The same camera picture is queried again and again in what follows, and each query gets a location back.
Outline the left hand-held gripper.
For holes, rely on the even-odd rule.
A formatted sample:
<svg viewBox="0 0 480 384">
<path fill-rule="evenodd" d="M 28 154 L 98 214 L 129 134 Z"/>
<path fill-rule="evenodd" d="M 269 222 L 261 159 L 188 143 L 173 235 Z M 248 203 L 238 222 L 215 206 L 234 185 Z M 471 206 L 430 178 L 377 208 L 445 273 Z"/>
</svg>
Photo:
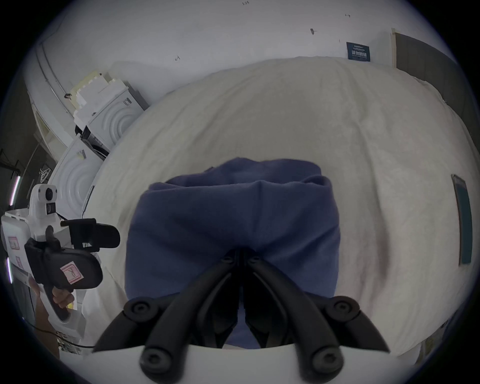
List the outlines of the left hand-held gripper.
<svg viewBox="0 0 480 384">
<path fill-rule="evenodd" d="M 81 303 L 60 308 L 46 286 L 61 290 L 89 290 L 103 280 L 99 260 L 89 250 L 114 249 L 121 242 L 113 225 L 94 218 L 61 220 L 56 212 L 58 189 L 53 184 L 33 187 L 28 208 L 7 211 L 2 216 L 2 240 L 9 267 L 20 272 L 28 285 L 39 285 L 40 300 L 52 327 L 70 337 L 83 338 L 86 319 Z"/>
</svg>

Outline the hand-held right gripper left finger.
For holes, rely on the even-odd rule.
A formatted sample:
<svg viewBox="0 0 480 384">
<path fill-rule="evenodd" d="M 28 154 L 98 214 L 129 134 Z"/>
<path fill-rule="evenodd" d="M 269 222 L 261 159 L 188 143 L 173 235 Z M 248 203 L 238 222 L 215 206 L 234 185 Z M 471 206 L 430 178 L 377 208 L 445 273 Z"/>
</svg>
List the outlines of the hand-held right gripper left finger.
<svg viewBox="0 0 480 384">
<path fill-rule="evenodd" d="M 129 300 L 93 352 L 143 346 L 138 363 L 153 381 L 179 381 L 190 343 L 220 349 L 238 322 L 242 251 L 231 250 L 177 294 Z"/>
</svg>

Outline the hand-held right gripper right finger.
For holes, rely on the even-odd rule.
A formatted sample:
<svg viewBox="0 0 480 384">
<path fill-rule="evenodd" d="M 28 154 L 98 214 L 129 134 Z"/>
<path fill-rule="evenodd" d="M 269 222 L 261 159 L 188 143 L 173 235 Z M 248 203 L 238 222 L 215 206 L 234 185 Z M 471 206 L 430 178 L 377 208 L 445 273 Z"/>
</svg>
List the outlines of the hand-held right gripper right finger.
<svg viewBox="0 0 480 384">
<path fill-rule="evenodd" d="M 245 321 L 261 348 L 294 344 L 305 381 L 331 381 L 345 358 L 340 347 L 390 350 L 381 333 L 347 296 L 303 291 L 251 249 L 240 250 Z"/>
</svg>

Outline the person's left hand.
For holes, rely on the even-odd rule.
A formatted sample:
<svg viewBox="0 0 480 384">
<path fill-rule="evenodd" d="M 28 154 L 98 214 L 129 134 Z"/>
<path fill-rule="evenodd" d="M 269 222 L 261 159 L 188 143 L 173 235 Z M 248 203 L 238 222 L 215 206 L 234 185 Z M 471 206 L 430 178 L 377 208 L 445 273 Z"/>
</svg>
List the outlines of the person's left hand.
<svg viewBox="0 0 480 384">
<path fill-rule="evenodd" d="M 57 287 L 52 288 L 52 297 L 54 303 L 62 309 L 73 309 L 75 303 L 75 297 L 72 292 L 66 289 L 60 289 Z"/>
</svg>

